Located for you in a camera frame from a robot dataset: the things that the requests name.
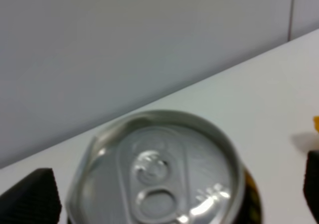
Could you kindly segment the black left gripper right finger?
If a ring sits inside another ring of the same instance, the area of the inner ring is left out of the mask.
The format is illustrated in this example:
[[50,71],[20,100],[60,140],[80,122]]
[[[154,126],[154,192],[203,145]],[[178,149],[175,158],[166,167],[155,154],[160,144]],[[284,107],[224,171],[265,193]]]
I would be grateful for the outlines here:
[[315,221],[319,222],[319,151],[308,152],[303,193]]

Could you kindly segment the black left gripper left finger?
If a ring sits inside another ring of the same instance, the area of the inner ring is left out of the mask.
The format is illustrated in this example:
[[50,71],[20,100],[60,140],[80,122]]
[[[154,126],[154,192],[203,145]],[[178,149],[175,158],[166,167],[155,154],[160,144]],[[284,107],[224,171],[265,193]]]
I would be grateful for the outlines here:
[[34,170],[0,196],[2,224],[57,224],[61,211],[51,168]]

